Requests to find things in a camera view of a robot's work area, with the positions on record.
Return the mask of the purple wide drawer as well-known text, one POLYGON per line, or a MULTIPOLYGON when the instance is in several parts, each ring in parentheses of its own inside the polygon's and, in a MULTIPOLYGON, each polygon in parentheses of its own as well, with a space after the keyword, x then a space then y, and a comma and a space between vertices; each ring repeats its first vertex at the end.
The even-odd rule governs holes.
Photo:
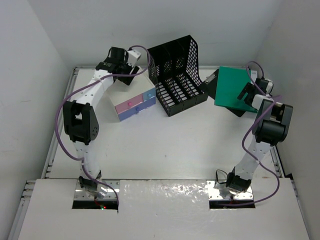
POLYGON ((125 120, 135 114, 138 114, 139 112, 151 107, 155 103, 156 103, 156 97, 153 97, 147 101, 143 101, 140 104, 132 107, 131 109, 128 109, 127 111, 124 111, 124 112, 118 114, 118 118, 120 121, 123 121, 123 120, 125 120))

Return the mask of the black mesh file organizer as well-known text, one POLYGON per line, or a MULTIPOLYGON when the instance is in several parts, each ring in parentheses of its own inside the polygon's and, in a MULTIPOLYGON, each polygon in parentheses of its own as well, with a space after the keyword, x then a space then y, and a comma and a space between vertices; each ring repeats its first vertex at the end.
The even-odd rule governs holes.
POLYGON ((208 99, 200 86, 198 44, 191 35, 151 47, 149 78, 168 117, 208 99))

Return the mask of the green folder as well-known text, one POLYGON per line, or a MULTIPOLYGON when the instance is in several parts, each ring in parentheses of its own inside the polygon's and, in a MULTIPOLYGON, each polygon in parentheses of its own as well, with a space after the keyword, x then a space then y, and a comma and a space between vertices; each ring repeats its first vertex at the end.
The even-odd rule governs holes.
POLYGON ((235 111, 256 113, 257 110, 239 100, 238 96, 247 83, 251 83, 245 69, 220 66, 214 104, 235 111))

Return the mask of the light blue small drawer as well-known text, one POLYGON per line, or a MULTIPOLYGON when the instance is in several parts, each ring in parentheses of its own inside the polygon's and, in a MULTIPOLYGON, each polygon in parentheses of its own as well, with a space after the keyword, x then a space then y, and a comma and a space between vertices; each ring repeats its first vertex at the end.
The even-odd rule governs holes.
POLYGON ((145 91, 143 94, 142 94, 142 97, 143 97, 143 101, 148 101, 149 99, 152 99, 156 96, 156 88, 153 87, 152 89, 149 89, 147 91, 145 91))

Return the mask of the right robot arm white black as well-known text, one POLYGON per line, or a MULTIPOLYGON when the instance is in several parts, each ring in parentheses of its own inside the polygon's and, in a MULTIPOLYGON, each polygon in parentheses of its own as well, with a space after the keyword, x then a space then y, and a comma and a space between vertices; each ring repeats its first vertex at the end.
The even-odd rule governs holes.
POLYGON ((273 82, 262 76, 255 83, 247 83, 237 97, 257 110, 257 115, 248 130, 252 141, 242 160, 227 175, 225 187, 234 195, 248 190, 265 154, 287 137, 294 108, 274 100, 272 89, 273 82))

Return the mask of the pink small drawer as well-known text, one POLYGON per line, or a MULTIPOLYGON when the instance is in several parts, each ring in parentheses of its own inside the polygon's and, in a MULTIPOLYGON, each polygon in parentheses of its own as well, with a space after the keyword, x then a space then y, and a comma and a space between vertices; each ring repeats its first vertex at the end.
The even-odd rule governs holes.
POLYGON ((134 106, 142 103, 144 101, 143 99, 143 95, 139 94, 131 99, 125 100, 124 102, 118 104, 115 106, 115 110, 118 114, 125 112, 131 108, 133 108, 134 106))

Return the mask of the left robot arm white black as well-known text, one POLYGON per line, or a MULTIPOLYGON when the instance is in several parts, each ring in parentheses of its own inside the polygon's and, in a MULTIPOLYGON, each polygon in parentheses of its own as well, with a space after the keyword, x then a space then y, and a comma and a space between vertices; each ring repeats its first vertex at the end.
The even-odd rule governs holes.
POLYGON ((70 158, 80 164, 80 186, 97 195, 103 185, 101 170, 94 154, 93 145, 99 133, 99 123, 95 109, 101 98, 116 81, 130 85, 139 75, 137 61, 141 53, 133 47, 128 50, 111 47, 107 58, 94 70, 85 87, 74 91, 62 106, 64 132, 72 141, 76 155, 70 158))

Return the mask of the white drawer box pastel drawers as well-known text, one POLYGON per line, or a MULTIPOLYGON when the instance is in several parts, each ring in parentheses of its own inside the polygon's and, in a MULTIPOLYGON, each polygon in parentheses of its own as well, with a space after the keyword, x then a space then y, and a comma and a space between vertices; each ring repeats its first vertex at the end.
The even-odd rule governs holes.
POLYGON ((152 88, 156 87, 150 80, 148 72, 145 71, 144 73, 135 76, 130 85, 126 85, 120 80, 116 80, 115 83, 108 88, 106 93, 111 103, 113 104, 113 108, 118 117, 118 113, 115 109, 116 105, 137 95, 143 94, 144 92, 152 88))

